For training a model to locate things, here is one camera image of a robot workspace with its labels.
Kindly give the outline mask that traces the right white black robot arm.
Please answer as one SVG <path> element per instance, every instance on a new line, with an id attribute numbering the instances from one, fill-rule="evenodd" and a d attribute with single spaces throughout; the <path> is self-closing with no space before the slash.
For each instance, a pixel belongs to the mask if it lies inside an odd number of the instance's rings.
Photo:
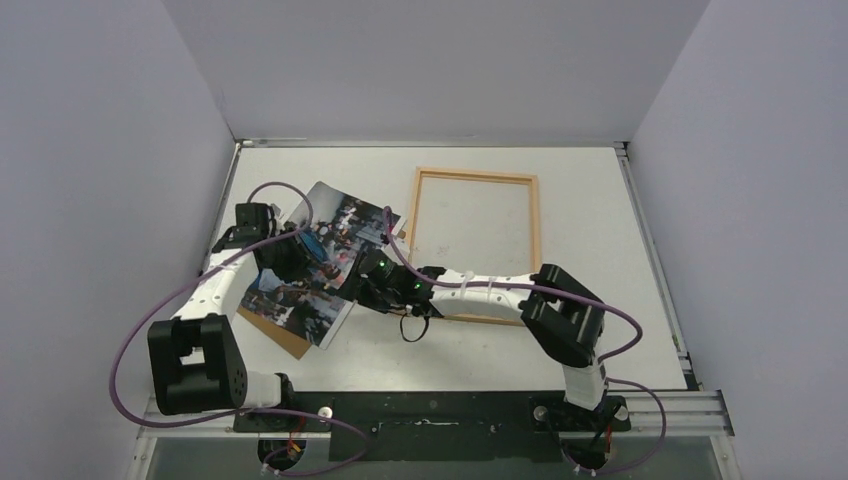
<path id="1" fill-rule="evenodd" d="M 483 276 L 440 266 L 412 268 L 370 250 L 357 256 L 339 295 L 377 312 L 424 320 L 475 316 L 519 322 L 561 365 L 562 404 L 572 425 L 594 432 L 630 426 L 625 400 L 608 392 L 596 350 L 604 328 L 602 302 L 556 265 L 529 274 Z"/>

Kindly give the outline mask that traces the brown cardboard backing board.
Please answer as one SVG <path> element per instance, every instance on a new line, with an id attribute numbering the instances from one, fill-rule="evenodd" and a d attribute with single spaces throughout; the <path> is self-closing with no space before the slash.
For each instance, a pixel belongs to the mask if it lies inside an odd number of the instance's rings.
<path id="1" fill-rule="evenodd" d="M 326 349 L 353 309 L 339 297 L 356 256 L 383 246 L 382 220 L 373 218 L 334 236 L 319 232 L 322 223 L 301 233 L 312 254 L 310 273 L 302 279 L 279 279 L 263 269 L 248 287 L 238 313 L 294 358 L 311 347 Z"/>

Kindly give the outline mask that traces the printed colour photo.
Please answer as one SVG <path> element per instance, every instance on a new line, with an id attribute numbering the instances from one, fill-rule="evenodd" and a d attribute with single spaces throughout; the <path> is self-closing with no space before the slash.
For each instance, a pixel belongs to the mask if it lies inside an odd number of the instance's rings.
<path id="1" fill-rule="evenodd" d="M 324 182 L 307 193 L 313 215 L 301 203 L 285 217 L 302 227 L 301 243 L 312 255 L 303 273 L 284 278 L 262 267 L 241 301 L 239 313 L 293 356 L 311 346 L 329 347 L 353 304 L 339 296 L 358 254 L 381 248 L 383 208 Z"/>

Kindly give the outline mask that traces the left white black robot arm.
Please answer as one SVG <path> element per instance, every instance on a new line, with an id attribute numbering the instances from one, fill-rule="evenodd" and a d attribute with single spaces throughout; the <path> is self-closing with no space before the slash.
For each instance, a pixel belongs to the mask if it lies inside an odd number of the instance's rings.
<path id="1" fill-rule="evenodd" d="M 280 224 L 271 206 L 241 203 L 235 223 L 215 243 L 208 278 L 168 320 L 147 332 L 154 392 L 164 415 L 259 409 L 270 428 L 297 420 L 299 405 L 284 373 L 263 374 L 244 363 L 231 320 L 263 273 L 290 283 L 309 272 L 313 257 L 292 223 Z"/>

